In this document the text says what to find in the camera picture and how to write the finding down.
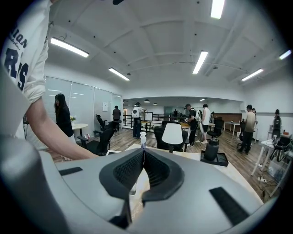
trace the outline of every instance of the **black tray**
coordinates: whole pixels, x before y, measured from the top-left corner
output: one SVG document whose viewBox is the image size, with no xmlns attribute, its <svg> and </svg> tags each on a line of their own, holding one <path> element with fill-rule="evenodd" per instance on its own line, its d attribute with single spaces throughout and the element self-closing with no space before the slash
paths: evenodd
<svg viewBox="0 0 293 234">
<path fill-rule="evenodd" d="M 225 153 L 217 153 L 215 160 L 209 161 L 205 159 L 205 151 L 201 151 L 201 162 L 218 165 L 218 166 L 228 166 L 229 162 Z"/>
</svg>

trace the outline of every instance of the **potted plant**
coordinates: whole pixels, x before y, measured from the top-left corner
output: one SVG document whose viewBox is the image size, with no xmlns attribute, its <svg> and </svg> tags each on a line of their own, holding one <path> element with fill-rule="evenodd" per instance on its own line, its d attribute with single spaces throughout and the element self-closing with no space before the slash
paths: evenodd
<svg viewBox="0 0 293 234">
<path fill-rule="evenodd" d="M 74 126 L 74 121 L 76 118 L 74 116 L 70 116 L 71 125 Z"/>
</svg>

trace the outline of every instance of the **ceiling light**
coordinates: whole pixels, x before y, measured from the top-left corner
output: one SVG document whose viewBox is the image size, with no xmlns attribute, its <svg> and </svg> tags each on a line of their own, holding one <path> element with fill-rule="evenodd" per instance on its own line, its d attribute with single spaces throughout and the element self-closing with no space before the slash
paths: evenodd
<svg viewBox="0 0 293 234">
<path fill-rule="evenodd" d="M 207 51 L 201 52 L 200 58 L 198 59 L 197 64 L 196 64 L 192 74 L 197 74 L 199 72 L 199 70 L 201 69 L 201 66 L 203 65 L 203 62 L 205 61 L 205 59 L 207 57 L 207 54 L 208 54 Z"/>
<path fill-rule="evenodd" d="M 109 68 L 109 71 L 113 72 L 114 74 L 120 76 L 122 79 L 129 81 L 130 79 L 128 79 L 126 76 L 122 75 L 119 71 L 116 71 L 114 68 Z"/>
<path fill-rule="evenodd" d="M 225 0 L 212 0 L 211 17 L 220 19 L 223 11 Z"/>
<path fill-rule="evenodd" d="M 285 52 L 284 54 L 280 55 L 279 58 L 282 60 L 282 59 L 286 58 L 287 56 L 289 56 L 290 54 L 291 54 L 291 50 L 288 50 L 288 51 Z"/>
<path fill-rule="evenodd" d="M 54 45 L 60 46 L 60 47 L 62 47 L 64 49 L 68 49 L 68 50 L 70 50 L 70 51 L 72 51 L 74 53 L 77 53 L 77 54 L 85 57 L 85 58 L 87 56 L 89 56 L 89 53 L 87 53 L 85 51 L 82 51 L 81 49 L 79 49 L 77 47 L 74 47 L 74 46 L 72 46 L 72 45 L 70 45 L 68 43 L 65 43 L 65 42 L 63 42 L 63 41 L 61 41 L 61 40 L 59 40 L 57 38 L 52 37 L 51 38 L 51 43 L 54 44 Z"/>
<path fill-rule="evenodd" d="M 262 71 L 263 71 L 263 69 L 258 69 L 256 72 L 250 74 L 249 76 L 244 77 L 244 78 L 242 79 L 242 81 L 246 81 L 246 80 L 250 79 L 251 77 L 253 77 L 253 76 L 255 76 L 255 75 L 261 73 Z"/>
<path fill-rule="evenodd" d="M 48 90 L 48 91 L 62 92 L 61 90 Z"/>
</svg>

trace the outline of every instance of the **white backpack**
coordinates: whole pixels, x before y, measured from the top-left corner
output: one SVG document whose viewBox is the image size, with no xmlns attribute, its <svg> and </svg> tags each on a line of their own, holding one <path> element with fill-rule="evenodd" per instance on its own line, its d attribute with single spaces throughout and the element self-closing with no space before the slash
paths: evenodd
<svg viewBox="0 0 293 234">
<path fill-rule="evenodd" d="M 139 107 L 134 107 L 133 111 L 132 111 L 132 117 L 133 118 L 139 118 L 140 114 L 139 114 Z"/>
</svg>

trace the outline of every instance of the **black hair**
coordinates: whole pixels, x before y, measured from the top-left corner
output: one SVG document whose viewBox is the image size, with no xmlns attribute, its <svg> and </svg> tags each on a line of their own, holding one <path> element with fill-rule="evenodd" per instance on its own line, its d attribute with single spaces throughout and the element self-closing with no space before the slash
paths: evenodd
<svg viewBox="0 0 293 234">
<path fill-rule="evenodd" d="M 55 96 L 55 103 L 54 103 L 56 116 L 58 116 L 60 114 L 60 111 L 63 110 L 64 107 L 67 107 L 67 103 L 65 101 L 65 96 L 64 96 L 64 94 L 59 93 Z"/>
</svg>

